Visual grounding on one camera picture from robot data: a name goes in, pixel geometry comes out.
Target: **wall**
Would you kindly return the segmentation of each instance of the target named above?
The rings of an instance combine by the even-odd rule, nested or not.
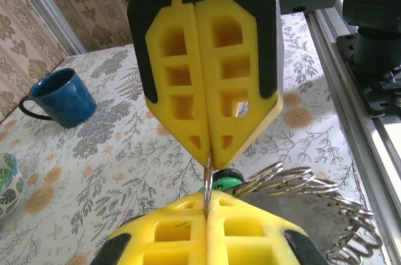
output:
[[[28,0],[0,0],[0,120],[65,57]]]
[[[54,0],[87,51],[132,42],[124,0]]]

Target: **green and white bowl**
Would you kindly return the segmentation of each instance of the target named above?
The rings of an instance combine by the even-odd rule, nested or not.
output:
[[[21,201],[24,180],[18,171],[17,158],[0,153],[0,220],[10,215]]]

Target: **table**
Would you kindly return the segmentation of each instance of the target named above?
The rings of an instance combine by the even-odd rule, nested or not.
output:
[[[277,160],[307,165],[367,204],[305,18],[282,24],[284,109],[233,166],[247,177]],[[202,186],[202,167],[145,105],[132,45],[72,56],[65,67],[98,110],[69,130],[19,110],[0,125],[2,152],[15,154],[25,182],[22,203],[0,222],[1,264],[89,264],[124,220]],[[373,264],[385,264],[380,251],[364,261]]]

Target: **green plastic object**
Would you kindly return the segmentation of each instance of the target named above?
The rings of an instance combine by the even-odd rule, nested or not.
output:
[[[213,190],[225,191],[228,190],[236,185],[241,185],[242,182],[239,179],[234,177],[223,177],[222,179],[218,179],[217,181],[212,183]],[[198,191],[198,193],[205,192],[205,188],[202,187]]]

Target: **blue mug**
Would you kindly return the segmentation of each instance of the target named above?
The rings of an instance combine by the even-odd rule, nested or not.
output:
[[[35,101],[49,116],[30,112],[24,106]],[[28,116],[52,120],[62,127],[72,128],[89,119],[96,110],[96,102],[74,69],[55,71],[35,84],[29,95],[19,102],[19,109]]]

